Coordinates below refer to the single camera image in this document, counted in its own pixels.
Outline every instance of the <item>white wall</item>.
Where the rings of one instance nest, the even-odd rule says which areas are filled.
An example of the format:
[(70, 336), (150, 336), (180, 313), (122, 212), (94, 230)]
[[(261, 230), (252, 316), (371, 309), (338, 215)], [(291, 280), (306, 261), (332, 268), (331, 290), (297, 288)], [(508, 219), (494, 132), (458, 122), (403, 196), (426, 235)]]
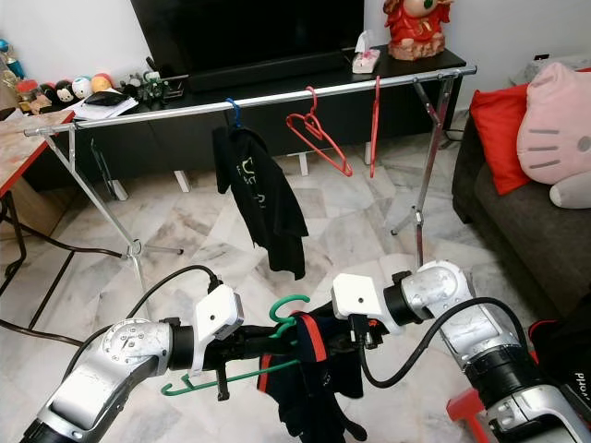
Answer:
[[(387, 42), (383, 0), (365, 2), (366, 28)], [(590, 18), (589, 0), (456, 0), (448, 47), (478, 65), (478, 74), (464, 80), (459, 106), (475, 89), (508, 85), (535, 54), (591, 52)], [(150, 54), (128, 0), (0, 0), (0, 35), (39, 81), (102, 71), (118, 78), (143, 70)]]
[[(382, 3), (366, 0), (366, 28), (387, 42)], [(536, 54), (591, 53), (590, 19), (589, 0), (455, 0), (448, 48), (478, 66), (464, 79), (458, 107), (467, 107), (476, 89), (509, 86), (508, 76)]]
[(39, 82), (99, 72), (124, 77), (145, 70), (150, 55), (128, 0), (0, 0), (0, 36)]

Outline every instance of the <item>clothes hanger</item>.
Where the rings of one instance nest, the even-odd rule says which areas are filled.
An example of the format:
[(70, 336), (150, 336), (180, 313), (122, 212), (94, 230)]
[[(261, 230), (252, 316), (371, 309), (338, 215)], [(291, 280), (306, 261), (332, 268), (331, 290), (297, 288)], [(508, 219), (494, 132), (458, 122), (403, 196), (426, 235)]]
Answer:
[(380, 76), (376, 77), (376, 99), (373, 102), (373, 115), (371, 117), (371, 165), (369, 176), (373, 178), (376, 172), (376, 148), (378, 144), (378, 122), (380, 120)]
[(231, 103), (234, 107), (234, 126), (235, 127), (242, 127), (242, 122), (240, 120), (240, 113), (241, 109), (240, 106), (236, 104), (236, 102), (230, 98), (225, 99), (228, 103)]
[[(293, 317), (279, 317), (279, 316), (277, 316), (277, 309), (279, 309), (281, 306), (283, 306), (287, 303), (293, 302), (295, 300), (302, 300), (302, 301), (308, 303), (310, 301), (310, 298), (305, 295), (300, 295), (300, 294), (289, 295), (289, 296), (284, 297), (281, 300), (275, 302), (273, 304), (273, 306), (271, 306), (271, 310), (269, 311), (269, 317), (273, 321), (281, 324), (281, 326), (277, 329), (277, 331), (274, 334), (269, 336), (270, 339), (280, 338), (286, 329), (292, 328), (293, 326), (296, 325), (295, 324), (296, 319)], [(280, 365), (268, 367), (266, 369), (260, 369), (258, 371), (248, 372), (247, 374), (242, 374), (240, 376), (229, 377), (224, 381), (224, 384), (230, 383), (232, 381), (242, 380), (244, 378), (256, 377), (261, 374), (268, 374), (270, 372), (279, 371), (279, 370), (284, 369), (288, 366), (297, 365), (297, 364), (299, 364), (299, 360), (290, 360), (288, 362), (282, 363)], [(162, 393), (162, 395), (165, 395), (168, 397), (174, 397), (176, 395), (187, 394), (187, 393), (193, 392), (195, 390), (211, 388), (213, 386), (218, 386), (220, 384), (220, 382), (218, 380), (218, 381), (211, 381), (209, 383), (203, 383), (200, 385), (194, 385), (193, 383), (191, 383), (189, 378), (190, 378), (189, 374), (185, 374), (181, 377), (181, 381), (185, 384), (185, 387), (182, 389), (172, 390), (173, 384), (168, 383), (160, 389), (160, 392)]]
[[(324, 160), (326, 160), (328, 163), (330, 163), (336, 169), (341, 171), (347, 177), (350, 177), (351, 175), (353, 175), (353, 169), (351, 169), (351, 165), (347, 162), (347, 158), (345, 157), (345, 155), (343, 154), (341, 149), (338, 147), (338, 145), (332, 140), (331, 136), (329, 136), (326, 132), (324, 132), (324, 130), (322, 129), (322, 126), (320, 125), (320, 121), (318, 120), (318, 117), (315, 115), (316, 108), (318, 107), (318, 99), (316, 97), (316, 92), (314, 91), (314, 88), (312, 88), (311, 86), (308, 86), (308, 87), (306, 87), (306, 90), (309, 90), (312, 93), (312, 99), (314, 100), (312, 107), (310, 108), (310, 112), (307, 113), (306, 115), (302, 115), (302, 114), (287, 115), (287, 118), (285, 119), (287, 126), (292, 131), (294, 131), (294, 133), (298, 137), (300, 137), (302, 139), (302, 141), (304, 141), (304, 143), (306, 143), (313, 150), (315, 150), (320, 155), (320, 157), (322, 157)], [(309, 132), (316, 139), (318, 139), (320, 141), (322, 141), (322, 140), (328, 141), (331, 144), (331, 146), (334, 148), (334, 150), (336, 151), (337, 155), (343, 161), (343, 164), (336, 163), (328, 155), (326, 155), (324, 152), (322, 152), (322, 150), (319, 150), (314, 145), (314, 143), (312, 143), (310, 140), (308, 140), (306, 137), (304, 137), (304, 135), (301, 132), (299, 132), (298, 129), (296, 129), (294, 127), (293, 121), (295, 119), (302, 120), (304, 122), (304, 128), (307, 130), (307, 132)]]

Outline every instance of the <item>red figurine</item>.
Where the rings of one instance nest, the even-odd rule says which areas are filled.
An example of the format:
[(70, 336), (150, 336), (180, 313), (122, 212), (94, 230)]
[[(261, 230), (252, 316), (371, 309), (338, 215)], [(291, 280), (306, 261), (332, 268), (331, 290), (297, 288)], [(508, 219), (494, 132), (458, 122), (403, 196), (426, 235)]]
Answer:
[(432, 57), (445, 49), (441, 22), (450, 22), (453, 0), (386, 0), (386, 28), (392, 40), (388, 52), (399, 60)]

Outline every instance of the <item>marble floor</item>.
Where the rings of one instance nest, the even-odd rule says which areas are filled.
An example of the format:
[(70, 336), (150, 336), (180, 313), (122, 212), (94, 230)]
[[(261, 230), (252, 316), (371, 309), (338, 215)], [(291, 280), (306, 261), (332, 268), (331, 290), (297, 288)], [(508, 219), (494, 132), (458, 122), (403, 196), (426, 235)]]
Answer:
[[(246, 322), (271, 324), (267, 312), (278, 298), (306, 293), (308, 309), (330, 298), (332, 279), (343, 271), (371, 276), (384, 287), (397, 271), (414, 269), (414, 236), (410, 227), (389, 235), (389, 227), (407, 214), (416, 199), (428, 135), (397, 138), (379, 145), (376, 176), (369, 178), (363, 148), (347, 150), (355, 171), (347, 178), (317, 157), (309, 156), (309, 176), (299, 174), (297, 157), (281, 158), (287, 179), (302, 207), (310, 236), (304, 239), (307, 274), (294, 281), (289, 272), (271, 272), (266, 251), (253, 247), (230, 193), (220, 195), (214, 173), (190, 176), (193, 189), (181, 193), (172, 175), (128, 180), (129, 199), (109, 207), (134, 237), (153, 245), (182, 246), (183, 256), (150, 253), (142, 258), (152, 285), (188, 264), (204, 264), (241, 294)], [(533, 317), (508, 283), (495, 255), (452, 210), (452, 173), (458, 143), (438, 153), (426, 203), (426, 259), (448, 259), (462, 267), (481, 295), (505, 300), (524, 325)], [(60, 223), (55, 237), (74, 245), (123, 250), (114, 229), (81, 198)], [(66, 253), (27, 241), (29, 257), (0, 299), (0, 317), (28, 324)], [(0, 243), (1, 271), (17, 256), (10, 241)], [(205, 294), (207, 279), (199, 272), (171, 281), (140, 314), (151, 319), (191, 318), (193, 305)], [(42, 315), (38, 329), (83, 340), (99, 327), (123, 318), (139, 298), (139, 286), (128, 262), (100, 255), (77, 255)], [(391, 375), (406, 359), (427, 325), (407, 328), (386, 338), (369, 353), (377, 377)], [(25, 337), (0, 329), (0, 441), (19, 441), (22, 432), (58, 385), (75, 349), (63, 343)], [(235, 375), (258, 366), (231, 363)], [(164, 443), (291, 442), (278, 420), (276, 403), (259, 393), (254, 379), (230, 385), (231, 400), (218, 403), (215, 389), (181, 397), (164, 397), (159, 389), (180, 384), (182, 373), (168, 373), (142, 383), (104, 442)], [(204, 379), (213, 379), (206, 374)], [(397, 386), (378, 390), (366, 383), (361, 400), (339, 398), (350, 419), (368, 431), (371, 443), (470, 442), (462, 425), (445, 412), (447, 400), (468, 387), (439, 339)], [(354, 441), (347, 436), (347, 441)]]

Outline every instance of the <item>red cushion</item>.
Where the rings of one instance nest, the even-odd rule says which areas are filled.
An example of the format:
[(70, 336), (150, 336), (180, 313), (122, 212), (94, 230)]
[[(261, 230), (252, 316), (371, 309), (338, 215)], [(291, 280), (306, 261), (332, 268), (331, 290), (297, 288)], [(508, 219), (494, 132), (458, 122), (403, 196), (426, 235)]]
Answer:
[(527, 110), (527, 85), (474, 93), (470, 113), (499, 195), (530, 181), (517, 158), (517, 133)]

